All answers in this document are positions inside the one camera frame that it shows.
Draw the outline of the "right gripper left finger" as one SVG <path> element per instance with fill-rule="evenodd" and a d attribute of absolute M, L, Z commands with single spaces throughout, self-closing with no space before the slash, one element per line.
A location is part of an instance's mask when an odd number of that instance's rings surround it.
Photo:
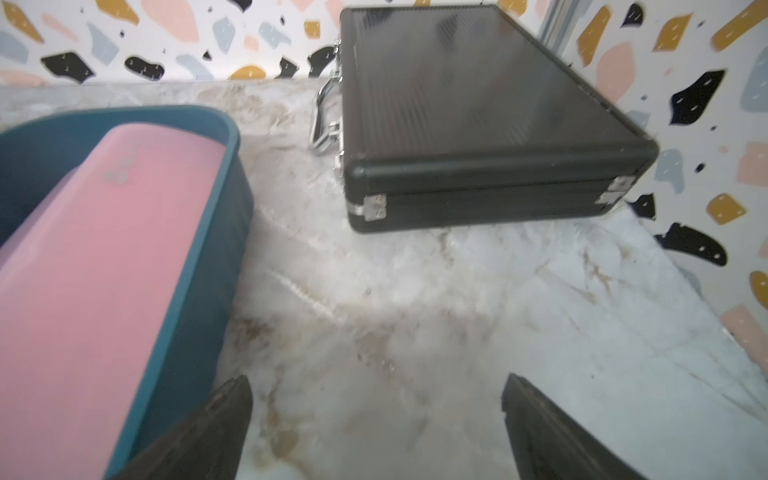
<path fill-rule="evenodd" d="M 115 479 L 233 479 L 251 421 L 253 395 L 240 375 L 134 457 Z"/>

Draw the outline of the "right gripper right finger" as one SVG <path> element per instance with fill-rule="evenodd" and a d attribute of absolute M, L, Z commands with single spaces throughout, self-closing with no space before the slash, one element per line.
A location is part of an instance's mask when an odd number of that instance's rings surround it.
<path fill-rule="evenodd" d="M 508 375 L 501 410 L 522 479 L 643 478 L 522 376 Z"/>

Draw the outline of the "pink pencil case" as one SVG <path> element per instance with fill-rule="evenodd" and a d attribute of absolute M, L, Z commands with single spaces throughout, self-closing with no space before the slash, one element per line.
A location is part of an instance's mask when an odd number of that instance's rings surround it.
<path fill-rule="evenodd" d="M 152 123 L 89 147 L 1 266 L 1 475 L 102 479 L 138 440 L 156 345 L 226 143 Z"/>
<path fill-rule="evenodd" d="M 19 248 L 21 243 L 25 240 L 27 235 L 33 229 L 35 224 L 40 220 L 42 215 L 47 211 L 49 206 L 59 196 L 61 190 L 69 183 L 72 176 L 78 170 L 77 167 L 70 170 L 65 174 L 62 179 L 54 186 L 54 188 L 45 196 L 45 198 L 37 205 L 37 207 L 30 213 L 30 215 L 21 223 L 21 225 L 14 231 L 14 233 L 7 239 L 7 241 L 1 247 L 1 266 L 4 266 L 10 257 Z"/>

